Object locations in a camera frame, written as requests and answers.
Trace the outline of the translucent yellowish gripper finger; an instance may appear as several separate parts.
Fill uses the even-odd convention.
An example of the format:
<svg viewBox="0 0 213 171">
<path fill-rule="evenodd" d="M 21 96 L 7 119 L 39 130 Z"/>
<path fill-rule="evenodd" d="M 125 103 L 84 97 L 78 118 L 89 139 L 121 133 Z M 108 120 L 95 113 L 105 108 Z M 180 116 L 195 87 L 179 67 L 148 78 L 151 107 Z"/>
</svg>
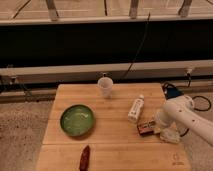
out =
<svg viewBox="0 0 213 171">
<path fill-rule="evenodd" d="M 154 133 L 155 133 L 155 134 L 159 134 L 162 130 L 163 130 L 162 126 L 159 125 L 158 123 L 156 123 L 156 124 L 154 125 Z"/>
</svg>

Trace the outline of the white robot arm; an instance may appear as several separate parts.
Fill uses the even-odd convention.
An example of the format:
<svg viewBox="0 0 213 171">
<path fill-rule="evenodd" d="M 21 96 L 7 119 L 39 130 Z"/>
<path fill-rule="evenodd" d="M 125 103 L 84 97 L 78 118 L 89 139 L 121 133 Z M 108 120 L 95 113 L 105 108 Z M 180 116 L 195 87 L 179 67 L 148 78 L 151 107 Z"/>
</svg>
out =
<svg viewBox="0 0 213 171">
<path fill-rule="evenodd" d="M 154 115 L 154 120 L 160 128 L 170 127 L 175 121 L 180 122 L 213 146 L 213 122 L 194 112 L 194 101 L 190 96 L 166 100 Z"/>
</svg>

